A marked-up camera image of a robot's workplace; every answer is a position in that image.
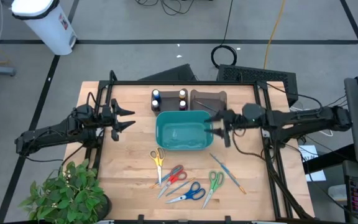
green leaves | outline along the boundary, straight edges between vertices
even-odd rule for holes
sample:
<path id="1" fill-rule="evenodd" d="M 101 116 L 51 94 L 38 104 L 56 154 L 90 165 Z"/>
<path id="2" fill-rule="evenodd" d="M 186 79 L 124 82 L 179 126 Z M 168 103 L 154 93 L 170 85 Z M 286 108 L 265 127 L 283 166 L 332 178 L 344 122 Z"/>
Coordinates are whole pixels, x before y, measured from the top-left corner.
<path id="1" fill-rule="evenodd" d="M 57 208 L 66 208 L 68 206 L 69 202 L 68 200 L 62 200 L 58 205 L 57 205 Z"/>
<path id="2" fill-rule="evenodd" d="M 57 177 L 51 177 L 51 173 L 42 185 L 33 182 L 30 197 L 19 206 L 29 213 L 30 220 L 45 219 L 53 224 L 96 223 L 96 211 L 107 200 L 95 179 L 97 170 L 88 166 L 88 160 L 78 166 L 69 162 L 65 172 L 59 172 Z"/>

plant pot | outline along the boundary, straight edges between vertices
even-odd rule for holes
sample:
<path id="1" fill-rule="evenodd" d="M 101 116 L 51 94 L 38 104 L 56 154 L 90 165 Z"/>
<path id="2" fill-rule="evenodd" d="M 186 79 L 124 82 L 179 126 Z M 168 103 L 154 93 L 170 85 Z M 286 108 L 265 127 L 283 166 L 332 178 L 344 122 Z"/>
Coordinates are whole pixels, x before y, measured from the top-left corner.
<path id="1" fill-rule="evenodd" d="M 103 196 L 106 198 L 107 204 L 103 205 L 100 210 L 96 211 L 96 213 L 98 214 L 99 221 L 104 220 L 107 215 L 109 215 L 112 209 L 112 203 L 110 201 L 110 198 L 107 197 L 106 194 L 104 194 Z"/>

small bottle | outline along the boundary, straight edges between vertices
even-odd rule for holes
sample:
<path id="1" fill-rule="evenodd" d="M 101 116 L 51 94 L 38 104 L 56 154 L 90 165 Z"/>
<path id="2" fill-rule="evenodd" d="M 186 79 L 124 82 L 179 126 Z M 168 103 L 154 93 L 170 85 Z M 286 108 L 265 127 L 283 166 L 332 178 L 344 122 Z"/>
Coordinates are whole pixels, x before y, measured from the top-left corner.
<path id="1" fill-rule="evenodd" d="M 155 100 L 157 100 L 159 103 L 161 102 L 161 96 L 158 90 L 153 90 L 153 96 Z"/>
<path id="2" fill-rule="evenodd" d="M 179 103 L 179 110 L 186 110 L 186 102 L 185 101 L 181 101 Z"/>
<path id="3" fill-rule="evenodd" d="M 152 108 L 153 108 L 154 111 L 159 111 L 160 110 L 160 104 L 158 103 L 157 100 L 152 101 Z"/>
<path id="4" fill-rule="evenodd" d="M 179 99 L 184 100 L 186 97 L 186 92 L 184 90 L 179 91 Z"/>

teal plastic bin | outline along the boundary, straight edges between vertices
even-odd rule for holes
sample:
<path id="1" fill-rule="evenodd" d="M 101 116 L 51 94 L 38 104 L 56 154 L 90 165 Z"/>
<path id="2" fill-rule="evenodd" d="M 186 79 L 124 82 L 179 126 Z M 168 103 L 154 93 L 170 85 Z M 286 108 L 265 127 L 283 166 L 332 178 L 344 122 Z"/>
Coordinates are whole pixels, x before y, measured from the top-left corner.
<path id="1" fill-rule="evenodd" d="M 203 150 L 212 144 L 213 134 L 205 129 L 213 129 L 206 111 L 166 111 L 157 116 L 155 140 L 167 150 Z"/>

scissors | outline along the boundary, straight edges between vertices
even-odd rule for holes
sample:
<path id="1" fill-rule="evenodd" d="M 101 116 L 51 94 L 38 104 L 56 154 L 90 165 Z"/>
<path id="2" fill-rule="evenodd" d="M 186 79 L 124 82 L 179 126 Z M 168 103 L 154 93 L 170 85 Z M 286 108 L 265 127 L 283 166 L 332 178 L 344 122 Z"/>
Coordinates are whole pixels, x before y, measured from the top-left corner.
<path id="1" fill-rule="evenodd" d="M 199 200 L 202 197 L 204 197 L 204 195 L 205 195 L 205 189 L 202 189 L 200 186 L 200 183 L 196 181 L 191 185 L 190 190 L 187 191 L 187 193 L 185 193 L 184 195 L 182 195 L 180 197 L 169 200 L 165 203 L 179 202 L 181 200 L 186 200 L 186 199 Z"/>
<path id="2" fill-rule="evenodd" d="M 179 168 L 179 171 L 174 174 L 174 170 L 178 169 L 178 168 Z M 183 171 L 183 166 L 182 165 L 175 166 L 171 170 L 171 176 L 169 177 L 167 184 L 165 184 L 165 186 L 161 189 L 161 192 L 157 198 L 160 198 L 164 194 L 164 192 L 169 188 L 169 186 L 171 186 L 177 180 L 184 180 L 184 179 L 186 179 L 186 177 L 187 177 L 187 173 Z"/>
<path id="3" fill-rule="evenodd" d="M 218 187 L 221 187 L 224 183 L 224 174 L 223 172 L 216 172 L 216 171 L 210 171 L 209 172 L 209 180 L 211 181 L 211 186 L 209 187 L 209 193 L 206 196 L 203 208 L 205 208 L 205 205 L 209 202 L 209 200 L 212 197 L 212 194 L 218 189 Z"/>
<path id="4" fill-rule="evenodd" d="M 155 165 L 157 165 L 158 184 L 161 186 L 161 168 L 162 161 L 165 159 L 165 152 L 162 148 L 158 147 L 156 150 L 150 151 L 150 157 L 155 161 Z"/>

